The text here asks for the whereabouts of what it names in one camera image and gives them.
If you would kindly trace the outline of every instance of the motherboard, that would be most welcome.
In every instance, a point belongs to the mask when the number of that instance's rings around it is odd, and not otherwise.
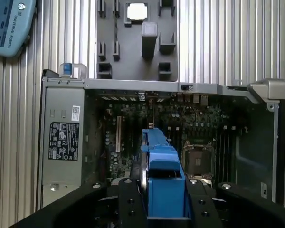
[[[104,102],[103,110],[106,177],[110,180],[129,177],[133,161],[139,159],[142,130],[157,127],[178,152],[187,176],[211,184],[220,162],[217,149],[225,146],[223,132],[236,129],[218,102],[111,100]],[[229,156],[224,154],[222,160]]]

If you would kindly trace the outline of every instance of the expansion slot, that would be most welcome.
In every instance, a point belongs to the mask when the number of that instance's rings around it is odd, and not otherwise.
[[[122,117],[119,115],[117,117],[116,123],[116,152],[120,152],[121,147],[121,137],[122,137]]]

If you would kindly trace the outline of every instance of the warning label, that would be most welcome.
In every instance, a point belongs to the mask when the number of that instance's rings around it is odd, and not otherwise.
[[[48,159],[77,161],[79,147],[79,124],[57,123],[50,125]]]

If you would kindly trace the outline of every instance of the blue remote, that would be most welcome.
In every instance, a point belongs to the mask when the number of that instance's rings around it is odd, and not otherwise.
[[[0,56],[18,54],[29,37],[36,0],[0,0]]]

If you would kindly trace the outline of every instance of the silver ribbed panel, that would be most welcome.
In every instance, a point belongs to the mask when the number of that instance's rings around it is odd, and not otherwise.
[[[285,0],[183,0],[181,6],[181,82],[245,86],[285,78]]]
[[[285,0],[181,0],[181,82],[285,78]],[[95,1],[40,0],[30,44],[0,57],[0,228],[34,211],[40,76],[63,62],[95,75]]]

